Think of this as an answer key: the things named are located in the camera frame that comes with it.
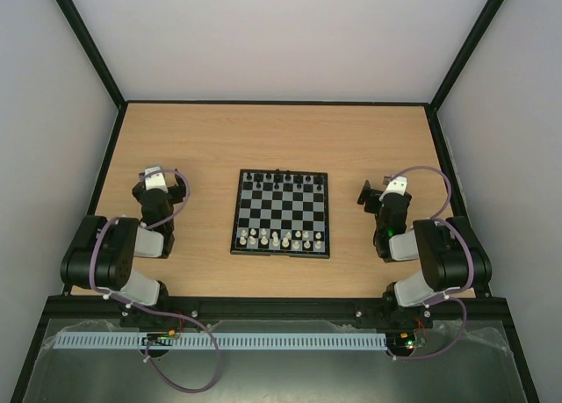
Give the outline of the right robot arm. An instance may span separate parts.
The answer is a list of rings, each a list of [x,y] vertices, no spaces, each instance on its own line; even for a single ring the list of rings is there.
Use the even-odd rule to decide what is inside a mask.
[[[378,257],[386,263],[420,262],[419,271],[389,284],[382,295],[378,316],[390,327],[410,326],[414,315],[468,289],[484,288],[492,278],[490,259],[466,217],[434,216],[407,227],[411,201],[403,176],[387,178],[382,191],[365,182],[357,199],[374,215]]]

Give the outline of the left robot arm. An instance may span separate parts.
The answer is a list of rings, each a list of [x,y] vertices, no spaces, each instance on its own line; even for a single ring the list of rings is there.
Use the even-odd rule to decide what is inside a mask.
[[[139,174],[132,189],[141,217],[85,216],[61,262],[61,281],[89,289],[118,305],[123,320],[147,327],[183,325],[185,316],[173,312],[164,282],[133,267],[136,257],[165,259],[175,243],[174,218],[190,193],[178,169],[153,166]]]

